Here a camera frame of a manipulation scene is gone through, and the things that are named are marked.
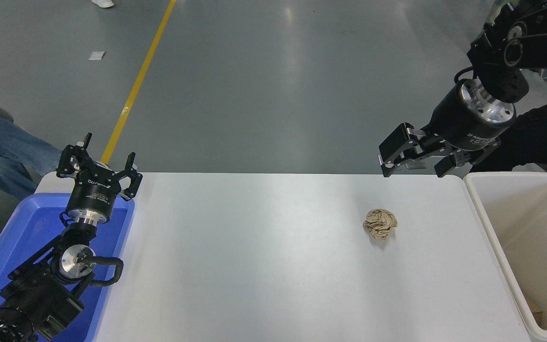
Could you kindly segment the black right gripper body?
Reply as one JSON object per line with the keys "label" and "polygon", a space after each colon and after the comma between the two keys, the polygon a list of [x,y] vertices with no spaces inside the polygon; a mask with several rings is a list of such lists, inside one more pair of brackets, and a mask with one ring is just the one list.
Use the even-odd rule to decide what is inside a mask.
{"label": "black right gripper body", "polygon": [[511,123],[511,103],[495,99],[480,82],[458,82],[434,109],[427,131],[458,149],[479,150]]}

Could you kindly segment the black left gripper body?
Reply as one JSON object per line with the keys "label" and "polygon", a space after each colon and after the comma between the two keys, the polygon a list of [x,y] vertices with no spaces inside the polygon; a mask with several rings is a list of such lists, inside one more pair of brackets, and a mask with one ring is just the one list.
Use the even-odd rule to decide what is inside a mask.
{"label": "black left gripper body", "polygon": [[78,217],[80,211],[91,211],[102,217],[110,217],[117,195],[121,192],[114,171],[108,165],[97,164],[93,175],[89,169],[78,173],[66,208],[69,217]]}

